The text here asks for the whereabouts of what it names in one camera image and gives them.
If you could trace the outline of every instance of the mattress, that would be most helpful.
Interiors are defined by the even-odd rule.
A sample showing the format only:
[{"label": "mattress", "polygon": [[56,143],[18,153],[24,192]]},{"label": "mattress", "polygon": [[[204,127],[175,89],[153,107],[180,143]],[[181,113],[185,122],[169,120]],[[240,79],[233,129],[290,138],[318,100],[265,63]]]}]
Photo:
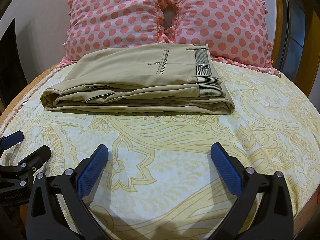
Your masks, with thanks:
[{"label": "mattress", "polygon": [[[52,158],[38,172],[59,175],[105,144],[107,166],[83,200],[113,239],[207,238],[236,200],[211,161],[215,142],[259,173],[282,171],[295,217],[320,183],[320,115],[284,75],[214,62],[236,106],[231,115],[45,110],[41,94],[75,65],[52,70],[7,114],[0,136],[22,130],[25,139],[0,164],[16,165],[47,145]],[[243,229],[260,200],[257,195]]]}]

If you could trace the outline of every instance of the window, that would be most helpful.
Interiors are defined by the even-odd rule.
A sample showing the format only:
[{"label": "window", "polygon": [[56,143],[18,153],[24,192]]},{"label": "window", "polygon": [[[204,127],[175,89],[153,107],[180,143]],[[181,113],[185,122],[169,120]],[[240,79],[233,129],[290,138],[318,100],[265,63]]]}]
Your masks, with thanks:
[{"label": "window", "polygon": [[303,0],[289,0],[290,40],[282,72],[294,82],[301,61],[306,29],[306,16]]}]

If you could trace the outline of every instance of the folded pants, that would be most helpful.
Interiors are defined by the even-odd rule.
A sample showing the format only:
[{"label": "folded pants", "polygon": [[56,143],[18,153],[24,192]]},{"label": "folded pants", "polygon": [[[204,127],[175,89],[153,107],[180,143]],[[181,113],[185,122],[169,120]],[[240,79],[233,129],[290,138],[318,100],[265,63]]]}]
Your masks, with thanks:
[{"label": "folded pants", "polygon": [[85,55],[41,96],[49,110],[231,114],[205,44],[110,48]]}]

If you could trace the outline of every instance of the pink polka dot pillow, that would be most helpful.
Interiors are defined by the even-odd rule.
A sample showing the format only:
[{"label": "pink polka dot pillow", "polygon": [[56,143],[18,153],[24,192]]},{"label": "pink polka dot pillow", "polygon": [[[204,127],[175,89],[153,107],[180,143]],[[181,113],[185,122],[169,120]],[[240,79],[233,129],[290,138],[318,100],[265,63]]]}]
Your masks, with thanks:
[{"label": "pink polka dot pillow", "polygon": [[280,76],[272,67],[263,0],[165,0],[177,10],[173,43],[206,43],[214,60]]},{"label": "pink polka dot pillow", "polygon": [[57,67],[99,49],[158,43],[164,31],[158,1],[68,0],[71,20],[63,44],[66,56]]}]

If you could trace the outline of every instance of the pants pocket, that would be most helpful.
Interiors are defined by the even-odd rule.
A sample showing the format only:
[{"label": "pants pocket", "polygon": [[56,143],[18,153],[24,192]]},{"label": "pants pocket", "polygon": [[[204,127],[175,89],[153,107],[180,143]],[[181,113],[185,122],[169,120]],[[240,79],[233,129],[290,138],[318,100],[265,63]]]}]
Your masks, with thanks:
[{"label": "pants pocket", "polygon": [[169,50],[165,50],[163,52],[162,61],[161,61],[160,66],[158,68],[157,74],[160,74],[160,75],[163,74],[165,64],[167,63],[168,55],[169,55]]}]

